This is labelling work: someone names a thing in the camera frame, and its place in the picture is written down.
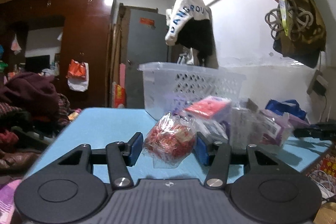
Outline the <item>clear bag printed candies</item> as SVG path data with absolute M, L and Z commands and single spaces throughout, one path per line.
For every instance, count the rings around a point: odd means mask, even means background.
M 246 149 L 263 138 L 263 125 L 256 112 L 234 107 L 231 111 L 229 142 L 234 149 Z

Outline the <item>red snack bag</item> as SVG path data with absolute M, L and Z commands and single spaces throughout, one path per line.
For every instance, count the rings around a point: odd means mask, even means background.
M 196 142 L 195 120 L 167 113 L 146 135 L 143 152 L 154 168 L 173 169 L 192 153 Z

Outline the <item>red pink box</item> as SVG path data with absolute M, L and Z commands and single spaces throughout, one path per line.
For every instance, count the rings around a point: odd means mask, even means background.
M 208 96 L 185 108 L 193 116 L 222 121 L 232 109 L 232 100 L 229 98 Z

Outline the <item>purple small box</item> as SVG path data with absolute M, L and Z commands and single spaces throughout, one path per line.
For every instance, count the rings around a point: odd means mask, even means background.
M 261 144 L 282 147 L 294 130 L 289 115 L 280 116 L 270 110 L 260 110 L 259 113 L 264 130 Z

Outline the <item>blue fabric bag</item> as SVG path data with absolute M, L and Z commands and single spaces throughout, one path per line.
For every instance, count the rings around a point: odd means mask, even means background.
M 285 100 L 282 102 L 269 100 L 265 109 L 280 116 L 283 116 L 284 113 L 289 113 L 303 121 L 306 118 L 306 112 L 300 108 L 299 103 L 296 100 Z

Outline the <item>clear plastic basket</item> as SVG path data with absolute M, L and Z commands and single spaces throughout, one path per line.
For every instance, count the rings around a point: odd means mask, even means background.
M 138 70 L 143 76 L 145 110 L 155 120 L 208 96 L 236 100 L 247 79 L 223 68 L 176 63 L 146 63 L 139 65 Z

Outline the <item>orange white plastic bag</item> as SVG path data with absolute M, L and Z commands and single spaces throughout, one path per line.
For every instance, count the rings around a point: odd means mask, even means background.
M 89 64 L 71 60 L 67 71 L 68 87 L 75 92 L 85 92 L 89 87 Z

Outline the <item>dark maroon clothes pile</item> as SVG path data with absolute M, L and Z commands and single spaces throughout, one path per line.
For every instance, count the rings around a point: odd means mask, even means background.
M 43 149 L 70 124 L 70 102 L 53 76 L 20 73 L 1 87 L 1 149 Z

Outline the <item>hanging brown bag cluster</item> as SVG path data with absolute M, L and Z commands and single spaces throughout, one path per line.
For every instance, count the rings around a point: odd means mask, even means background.
M 288 33 L 284 32 L 280 8 L 270 10 L 265 22 L 274 39 L 273 49 L 310 68 L 315 68 L 326 47 L 326 26 L 314 0 L 287 0 Z

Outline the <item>grey metal door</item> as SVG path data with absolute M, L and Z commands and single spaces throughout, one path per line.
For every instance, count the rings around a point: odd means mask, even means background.
M 166 33 L 164 15 L 138 9 L 130 10 L 125 61 L 127 108 L 144 108 L 142 71 L 139 71 L 138 67 L 145 63 L 167 61 Z

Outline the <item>black monitor screen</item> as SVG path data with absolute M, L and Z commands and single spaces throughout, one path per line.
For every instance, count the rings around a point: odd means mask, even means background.
M 41 73 L 43 69 L 50 68 L 50 55 L 26 57 L 25 71 Z

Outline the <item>white black hanging jacket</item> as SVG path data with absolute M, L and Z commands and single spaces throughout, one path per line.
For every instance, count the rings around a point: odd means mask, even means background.
M 182 45 L 196 51 L 198 65 L 219 67 L 211 9 L 203 0 L 175 0 L 165 36 L 168 46 Z

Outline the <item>dark red wooden wardrobe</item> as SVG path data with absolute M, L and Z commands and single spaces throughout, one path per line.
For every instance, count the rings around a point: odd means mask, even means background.
M 110 34 L 115 0 L 11 0 L 1 4 L 4 30 L 62 27 L 60 75 L 56 90 L 74 108 L 109 106 Z M 89 65 L 89 85 L 72 91 L 67 83 L 71 60 Z

